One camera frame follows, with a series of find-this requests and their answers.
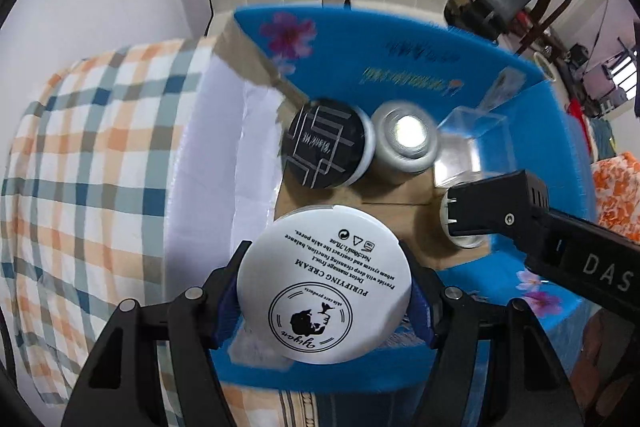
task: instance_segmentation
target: white wall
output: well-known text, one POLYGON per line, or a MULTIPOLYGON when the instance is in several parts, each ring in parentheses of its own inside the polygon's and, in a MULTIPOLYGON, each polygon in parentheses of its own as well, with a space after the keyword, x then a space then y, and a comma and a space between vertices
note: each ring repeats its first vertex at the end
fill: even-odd
POLYGON ((634 113, 634 101, 625 102, 615 112, 610 123, 616 150, 618 153, 629 151, 636 159, 640 159, 640 120, 634 113))
POLYGON ((558 17, 554 29, 568 48, 580 41, 578 32, 605 2, 606 0, 574 0, 570 8, 558 17))
POLYGON ((585 20, 584 25, 576 32, 574 38, 576 42, 580 42, 591 51, 595 41, 600 23, 602 23, 602 31, 600 38, 596 44, 589 69, 595 65, 611 58, 613 55, 622 51, 622 46, 618 42, 618 37, 627 46, 633 46, 636 43, 634 34, 634 20, 638 19, 636 11, 633 9, 628 0, 609 0, 609 7, 605 14, 606 2, 603 2, 596 9, 590 18, 585 20))

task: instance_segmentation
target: screw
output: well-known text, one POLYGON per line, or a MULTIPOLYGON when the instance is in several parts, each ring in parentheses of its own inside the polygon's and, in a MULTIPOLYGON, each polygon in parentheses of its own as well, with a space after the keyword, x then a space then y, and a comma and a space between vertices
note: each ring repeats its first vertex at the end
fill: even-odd
POLYGON ((136 302, 133 299, 124 299, 118 306, 122 312, 130 312, 136 307, 136 302))
POLYGON ((455 286, 448 286, 444 288, 444 295, 448 299, 457 301, 462 297, 462 290, 460 288, 456 288, 455 286))
POLYGON ((202 297, 202 288, 198 286, 192 286, 185 293, 184 296, 187 297, 190 301, 194 301, 195 299, 199 299, 202 297))

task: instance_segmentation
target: small jar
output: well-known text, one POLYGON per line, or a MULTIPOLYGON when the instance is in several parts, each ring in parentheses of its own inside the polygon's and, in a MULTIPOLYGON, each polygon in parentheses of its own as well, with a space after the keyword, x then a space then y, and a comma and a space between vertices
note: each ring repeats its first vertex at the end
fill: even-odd
POLYGON ((485 235, 459 235, 453 236, 449 234, 449 191, 445 192, 442 202, 440 203, 440 224, 447 239, 458 248, 477 248, 484 243, 485 235))
POLYGON ((440 152, 438 126, 412 102, 383 103, 371 117, 376 132, 372 169, 387 182, 400 185, 425 172, 440 152))
POLYGON ((376 349, 400 325, 410 295, 398 238, 375 217, 339 204, 277 219, 238 270, 247 325, 299 362, 346 362, 376 349))
POLYGON ((375 147, 366 113, 328 98, 306 103, 282 138, 285 168, 309 188, 353 184, 369 168, 375 147))

